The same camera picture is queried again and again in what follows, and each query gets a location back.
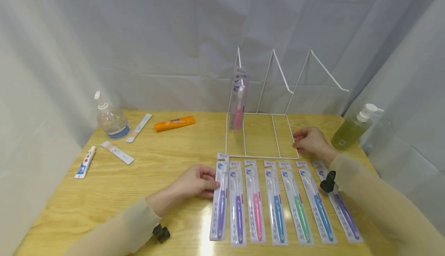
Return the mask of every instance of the pink toothbrush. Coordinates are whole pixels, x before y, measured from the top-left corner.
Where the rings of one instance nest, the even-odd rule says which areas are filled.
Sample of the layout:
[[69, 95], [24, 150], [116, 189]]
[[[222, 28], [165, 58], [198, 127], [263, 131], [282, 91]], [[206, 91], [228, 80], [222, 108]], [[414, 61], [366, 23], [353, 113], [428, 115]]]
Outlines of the pink toothbrush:
[[239, 130], [241, 128], [241, 107], [242, 107], [242, 100], [243, 100], [243, 94], [244, 94], [244, 82], [241, 79], [241, 86], [238, 89], [237, 97], [238, 97], [238, 107], [236, 109], [236, 115], [235, 115], [235, 129]]
[[253, 207], [254, 207], [254, 217], [255, 217], [255, 230], [258, 241], [263, 240], [263, 226], [261, 226], [261, 212], [260, 212], [260, 200], [258, 199], [258, 191], [255, 183], [255, 170], [251, 170], [250, 174], [252, 187], [253, 187]]

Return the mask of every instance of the black clip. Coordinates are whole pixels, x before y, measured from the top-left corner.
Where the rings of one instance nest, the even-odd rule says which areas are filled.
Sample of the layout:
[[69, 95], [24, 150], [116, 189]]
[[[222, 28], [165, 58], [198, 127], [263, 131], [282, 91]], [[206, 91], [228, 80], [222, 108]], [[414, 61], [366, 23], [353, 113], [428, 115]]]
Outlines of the black clip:
[[170, 238], [170, 232], [168, 232], [167, 227], [162, 228], [161, 224], [158, 224], [158, 226], [153, 229], [153, 235], [161, 244]]
[[335, 175], [336, 175], [335, 171], [330, 171], [326, 176], [326, 180], [323, 180], [320, 183], [321, 189], [323, 189], [327, 193], [332, 192], [334, 190], [334, 185], [335, 185], [334, 182]]

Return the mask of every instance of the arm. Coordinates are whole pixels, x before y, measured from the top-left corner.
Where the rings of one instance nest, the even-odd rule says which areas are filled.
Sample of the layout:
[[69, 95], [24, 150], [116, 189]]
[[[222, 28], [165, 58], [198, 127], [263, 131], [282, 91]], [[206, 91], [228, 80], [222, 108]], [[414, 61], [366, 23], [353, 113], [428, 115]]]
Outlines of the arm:
[[294, 147], [310, 151], [336, 172], [340, 191], [369, 216], [399, 255], [441, 255], [445, 239], [416, 206], [360, 162], [331, 147], [318, 128], [294, 133]]
[[170, 208], [188, 197], [213, 198], [219, 188], [215, 171], [208, 166], [192, 165], [174, 183], [141, 199], [124, 212], [93, 229], [65, 253], [65, 256], [124, 256], [135, 253], [152, 236], [153, 229]]

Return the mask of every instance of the white wire display stand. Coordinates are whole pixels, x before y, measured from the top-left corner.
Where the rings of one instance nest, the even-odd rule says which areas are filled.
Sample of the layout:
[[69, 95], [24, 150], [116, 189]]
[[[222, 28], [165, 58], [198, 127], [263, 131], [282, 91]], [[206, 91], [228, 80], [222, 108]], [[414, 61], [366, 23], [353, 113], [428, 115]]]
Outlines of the white wire display stand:
[[[229, 154], [229, 157], [243, 157], [243, 158], [247, 158], [247, 159], [299, 159], [299, 154], [298, 151], [295, 150], [296, 153], [296, 157], [282, 157], [281, 156], [281, 152], [279, 149], [279, 144], [278, 144], [278, 138], [277, 138], [277, 132], [275, 129], [275, 122], [273, 121], [273, 116], [285, 116], [286, 120], [287, 120], [287, 125], [289, 127], [289, 132], [290, 132], [290, 138], [292, 139], [293, 142], [294, 138], [292, 136], [292, 129], [290, 128], [290, 123], [289, 123], [289, 118], [287, 117], [287, 110], [289, 109], [290, 106], [290, 102], [292, 101], [292, 98], [294, 97], [298, 82], [300, 81], [301, 78], [301, 74], [303, 73], [303, 70], [306, 66], [307, 60], [309, 59], [309, 56], [313, 56], [314, 59], [316, 59], [316, 61], [320, 64], [320, 66], [325, 70], [325, 72], [329, 75], [329, 77], [334, 81], [334, 83], [337, 85], [337, 87], [345, 92], [349, 92], [348, 89], [344, 89], [342, 86], [340, 86], [340, 84], [337, 82], [337, 80], [335, 80], [335, 78], [331, 75], [331, 73], [326, 69], [326, 67], [323, 65], [323, 63], [320, 61], [320, 59], [318, 59], [318, 57], [314, 54], [314, 52], [311, 50], [308, 52], [306, 59], [304, 60], [304, 64], [301, 68], [300, 74], [298, 75], [298, 79], [297, 82], [295, 83], [295, 87], [294, 90], [292, 91], [289, 88], [289, 85], [287, 84], [287, 80], [286, 77], [284, 77], [284, 73], [283, 70], [281, 69], [281, 65], [279, 64], [277, 55], [275, 53], [275, 49], [272, 50], [271, 54], [270, 54], [270, 60], [269, 60], [269, 66], [267, 66], [267, 72], [266, 72], [266, 77], [264, 77], [264, 82], [263, 82], [263, 89], [261, 90], [261, 95], [260, 95], [260, 100], [258, 101], [258, 107], [256, 109], [255, 113], [244, 113], [246, 115], [269, 115], [271, 120], [272, 120], [272, 126], [273, 126], [273, 133], [275, 135], [275, 141], [276, 141], [276, 145], [277, 145], [277, 150], [278, 150], [278, 157], [266, 157], [266, 156], [255, 156], [255, 155], [248, 155], [247, 151], [246, 151], [246, 137], [245, 137], [245, 133], [244, 133], [244, 119], [243, 119], [243, 144], [244, 144], [244, 155], [237, 155], [237, 154]], [[275, 59], [277, 65], [278, 65], [278, 69], [281, 73], [281, 77], [283, 77], [283, 81], [284, 84], [286, 85], [286, 89], [287, 91], [291, 94], [289, 101], [287, 103], [286, 106], [286, 110], [284, 110], [283, 114], [272, 114], [272, 113], [259, 113], [260, 110], [260, 105], [261, 105], [261, 99], [263, 98], [263, 93], [264, 93], [264, 88], [266, 87], [266, 81], [267, 81], [267, 77], [269, 75], [269, 71], [270, 71], [270, 66], [272, 65], [273, 60]], [[236, 59], [235, 59], [235, 66], [238, 66], [240, 68], [241, 67], [241, 57], [239, 54], [239, 47], [236, 53]], [[231, 105], [231, 101], [232, 101], [232, 88], [230, 91], [230, 96], [229, 96], [229, 108], [228, 108], [228, 112], [226, 114], [226, 150], [225, 150], [225, 154], [227, 154], [227, 138], [228, 138], [228, 116], [230, 115], [230, 105]]]

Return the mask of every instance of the orange tube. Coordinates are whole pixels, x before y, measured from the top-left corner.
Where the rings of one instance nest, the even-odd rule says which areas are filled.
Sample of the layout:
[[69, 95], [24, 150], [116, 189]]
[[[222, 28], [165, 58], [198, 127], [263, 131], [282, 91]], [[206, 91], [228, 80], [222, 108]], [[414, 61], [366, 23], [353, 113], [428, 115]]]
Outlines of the orange tube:
[[164, 130], [172, 130], [178, 127], [196, 124], [193, 116], [186, 116], [179, 119], [172, 119], [171, 121], [163, 121], [162, 123], [155, 124], [156, 132]]

